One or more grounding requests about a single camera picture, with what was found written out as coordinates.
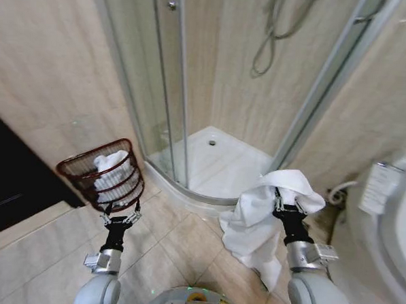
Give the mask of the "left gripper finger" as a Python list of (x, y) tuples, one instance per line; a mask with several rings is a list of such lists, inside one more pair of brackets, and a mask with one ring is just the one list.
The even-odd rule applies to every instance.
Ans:
[(127, 216), (123, 222), (125, 224), (134, 224), (140, 218), (141, 218), (141, 206), (140, 206), (140, 200), (137, 200), (137, 202), (135, 204), (134, 212), (131, 215)]
[(102, 218), (104, 224), (111, 224), (112, 223), (112, 219), (110, 218), (112, 209), (113, 209), (113, 206), (112, 206), (112, 203), (110, 202), (109, 204), (107, 204), (107, 206), (104, 209), (103, 213), (100, 214), (100, 217)]

